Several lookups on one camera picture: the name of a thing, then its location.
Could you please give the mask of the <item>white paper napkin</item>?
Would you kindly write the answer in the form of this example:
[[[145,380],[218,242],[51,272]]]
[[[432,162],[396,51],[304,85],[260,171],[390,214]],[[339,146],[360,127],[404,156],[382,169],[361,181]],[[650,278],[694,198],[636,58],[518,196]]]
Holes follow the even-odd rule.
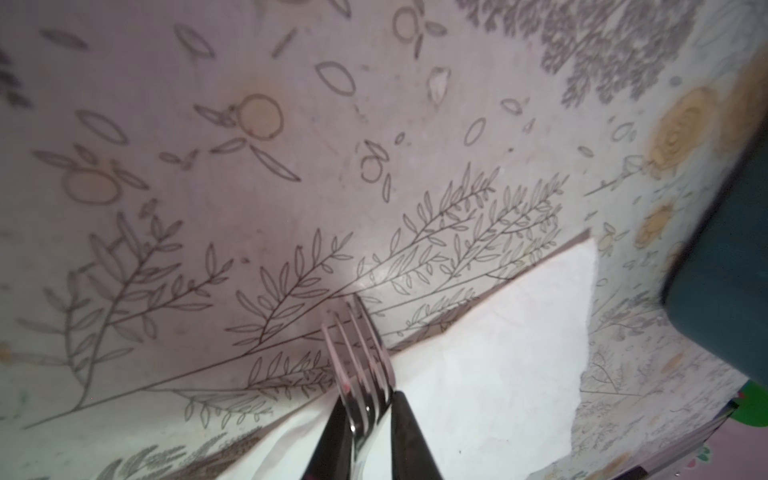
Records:
[[[571,450],[587,364],[594,239],[581,234],[523,275],[486,292],[445,332],[388,351],[443,479],[524,479]],[[350,338],[346,304],[324,323]],[[301,479],[338,388],[292,414],[225,472],[228,479]],[[361,479],[392,479],[391,412]]]

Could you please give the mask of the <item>silver metal fork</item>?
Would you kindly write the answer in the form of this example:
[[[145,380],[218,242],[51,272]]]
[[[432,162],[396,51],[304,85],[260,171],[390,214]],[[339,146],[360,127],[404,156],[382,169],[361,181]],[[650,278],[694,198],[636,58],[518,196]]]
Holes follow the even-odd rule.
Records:
[[[353,295],[346,307],[353,338],[338,318],[333,326],[340,345],[334,343],[328,324],[323,323],[321,331],[351,433],[349,477],[361,479],[368,453],[392,406],[396,379],[388,350],[361,298]]]

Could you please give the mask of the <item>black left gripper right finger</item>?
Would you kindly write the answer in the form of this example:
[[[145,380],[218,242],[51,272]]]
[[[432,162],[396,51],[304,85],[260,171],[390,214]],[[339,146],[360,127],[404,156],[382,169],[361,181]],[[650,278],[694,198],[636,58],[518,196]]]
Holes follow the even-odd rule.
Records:
[[[404,392],[395,391],[391,412],[393,480],[442,480]]]

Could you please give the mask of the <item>teal plastic utensil tray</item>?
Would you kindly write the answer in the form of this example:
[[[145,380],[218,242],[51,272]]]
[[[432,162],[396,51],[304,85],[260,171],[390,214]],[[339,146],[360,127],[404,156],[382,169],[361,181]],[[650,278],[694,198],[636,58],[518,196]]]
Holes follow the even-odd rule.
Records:
[[[666,281],[681,334],[767,384],[767,133],[750,142]]]

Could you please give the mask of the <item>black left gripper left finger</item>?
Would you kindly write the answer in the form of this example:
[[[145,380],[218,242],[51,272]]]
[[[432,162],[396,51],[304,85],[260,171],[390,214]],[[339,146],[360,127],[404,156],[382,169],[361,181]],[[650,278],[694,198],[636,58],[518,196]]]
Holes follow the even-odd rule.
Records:
[[[334,405],[302,480],[349,480],[352,431],[341,399]]]

